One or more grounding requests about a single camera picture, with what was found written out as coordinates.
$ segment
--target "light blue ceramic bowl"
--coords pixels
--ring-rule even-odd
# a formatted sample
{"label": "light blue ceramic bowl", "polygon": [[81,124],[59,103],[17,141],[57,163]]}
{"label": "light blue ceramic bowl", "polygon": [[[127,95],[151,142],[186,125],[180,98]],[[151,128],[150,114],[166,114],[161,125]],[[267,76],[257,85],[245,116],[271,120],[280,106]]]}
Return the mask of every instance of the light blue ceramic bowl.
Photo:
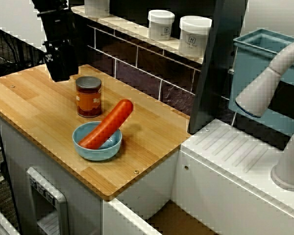
{"label": "light blue ceramic bowl", "polygon": [[98,126],[100,121],[92,121],[85,123],[77,127],[73,132],[73,143],[77,153],[91,161],[102,161],[109,159],[116,155],[121,146],[122,133],[118,129],[115,133],[99,148],[96,150],[83,148],[77,143],[89,134],[96,126]]}

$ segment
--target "sausage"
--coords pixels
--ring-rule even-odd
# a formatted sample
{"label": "sausage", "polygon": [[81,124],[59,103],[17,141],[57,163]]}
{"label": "sausage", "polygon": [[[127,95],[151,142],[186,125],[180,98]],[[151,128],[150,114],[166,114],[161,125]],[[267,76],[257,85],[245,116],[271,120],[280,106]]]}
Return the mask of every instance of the sausage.
{"label": "sausage", "polygon": [[84,148],[98,149],[125,122],[132,111],[132,102],[128,99],[121,100],[104,120],[78,144]]}

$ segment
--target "wire rack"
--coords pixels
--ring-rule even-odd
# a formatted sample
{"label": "wire rack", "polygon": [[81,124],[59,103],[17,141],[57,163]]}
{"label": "wire rack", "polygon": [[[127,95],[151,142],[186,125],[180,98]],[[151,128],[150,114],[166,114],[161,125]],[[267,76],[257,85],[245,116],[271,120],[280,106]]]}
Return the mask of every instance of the wire rack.
{"label": "wire rack", "polygon": [[0,30],[0,77],[43,63],[41,50]]}

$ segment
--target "faucet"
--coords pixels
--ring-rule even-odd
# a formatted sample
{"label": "faucet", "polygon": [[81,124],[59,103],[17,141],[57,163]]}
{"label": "faucet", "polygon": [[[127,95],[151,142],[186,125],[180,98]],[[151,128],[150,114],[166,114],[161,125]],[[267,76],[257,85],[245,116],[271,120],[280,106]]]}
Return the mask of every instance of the faucet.
{"label": "faucet", "polygon": [[[294,43],[285,47],[273,58],[269,66],[242,90],[235,103],[248,115],[260,118],[270,105],[281,76],[293,63]],[[270,175],[278,186],[294,191],[294,134]]]}

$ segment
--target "jar lid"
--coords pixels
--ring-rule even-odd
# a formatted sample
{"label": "jar lid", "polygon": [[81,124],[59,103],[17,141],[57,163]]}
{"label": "jar lid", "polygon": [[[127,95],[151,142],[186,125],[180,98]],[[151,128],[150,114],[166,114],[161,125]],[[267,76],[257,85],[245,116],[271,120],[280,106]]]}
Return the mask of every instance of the jar lid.
{"label": "jar lid", "polygon": [[175,15],[166,10],[151,10],[148,13],[148,20],[158,24],[172,24]]}
{"label": "jar lid", "polygon": [[93,89],[101,85],[101,80],[97,77],[83,76],[75,81],[76,85],[84,89]]}
{"label": "jar lid", "polygon": [[180,21],[180,28],[186,32],[208,35],[212,19],[201,16],[184,16]]}

